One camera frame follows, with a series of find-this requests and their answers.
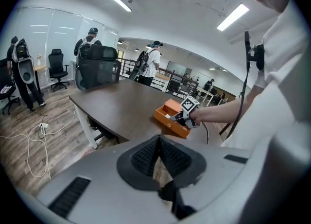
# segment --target chair seat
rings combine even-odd
[[[51,76],[52,78],[56,78],[56,79],[58,79],[58,78],[63,78],[63,77],[65,77],[66,75],[68,75],[68,72],[66,72],[66,71],[62,71],[62,72],[59,72],[59,73],[51,73],[51,74],[50,74],[50,76]]]
[[[5,94],[0,94],[0,100],[4,100],[4,99],[8,98],[11,94],[14,93],[14,91],[15,91],[15,87],[12,86],[12,87],[10,88],[10,90],[7,91]]]

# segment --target person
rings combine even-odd
[[[94,44],[97,44],[97,45],[102,45],[101,41],[100,40],[97,40],[96,37],[97,37],[97,34],[98,34],[98,29],[93,27],[89,30],[88,32],[88,35],[87,37],[82,40],[82,38],[76,43],[76,46],[74,47],[74,51],[73,51],[73,54],[75,56],[78,55],[78,49],[79,47],[85,43],[85,42],[92,42]]]
[[[209,91],[210,87],[213,85],[214,79],[211,79],[210,81],[207,81],[204,85],[204,90]]]
[[[306,51],[309,42],[307,26],[303,24],[293,0],[256,0],[280,13],[277,21],[263,37],[264,70],[251,91],[245,96],[242,117],[232,136],[222,145],[252,150],[259,140],[295,123],[294,114],[278,85]],[[197,123],[233,123],[241,99],[220,106],[194,110],[190,117]]]
[[[6,55],[7,68],[9,70],[10,75],[12,75],[12,73],[13,73],[14,80],[15,80],[15,83],[18,87],[20,96],[23,99],[23,101],[26,103],[28,110],[33,111],[34,110],[34,104],[33,104],[32,100],[28,94],[27,87],[31,91],[33,97],[38,102],[40,107],[44,107],[46,105],[46,102],[42,99],[42,96],[39,94],[37,88],[35,87],[35,82],[32,82],[30,84],[26,84],[26,83],[24,83],[24,81],[22,80],[22,78],[20,76],[20,73],[18,70],[18,63],[14,62],[12,59],[13,49],[14,49],[14,46],[17,42],[18,42],[18,38],[16,36],[14,36],[11,40],[11,46],[8,49],[8,52]]]
[[[224,99],[224,98],[225,98],[225,93],[222,93],[221,96],[214,96],[213,97],[213,102],[215,102],[215,104],[218,105],[220,100]]]
[[[159,41],[154,41],[150,45],[152,49],[149,49],[147,53],[149,54],[148,58],[148,68],[146,71],[139,71],[138,82],[144,85],[150,86],[152,80],[156,75],[157,69],[160,67],[160,49],[163,46]]]

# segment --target orange box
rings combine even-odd
[[[173,99],[170,99],[166,101],[163,106],[155,111],[154,117],[162,124],[170,128],[173,132],[177,133],[180,137],[186,138],[190,133],[190,129],[166,117],[166,115],[172,117],[175,114],[180,113],[181,111],[182,109],[180,103],[174,101]]]

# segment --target mesh chair back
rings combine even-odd
[[[7,69],[7,60],[0,60],[0,90],[4,88],[4,86],[13,86],[12,78]]]
[[[118,82],[121,63],[116,60],[117,51],[112,47],[92,45],[88,57],[80,58],[75,81],[80,90],[107,83]]]
[[[63,58],[61,49],[52,50],[52,54],[49,55],[49,62],[52,73],[59,73],[64,71]]]

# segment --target window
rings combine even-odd
[[[118,53],[118,58],[123,58],[123,56],[124,56],[124,52],[123,51],[117,50],[117,53]]]

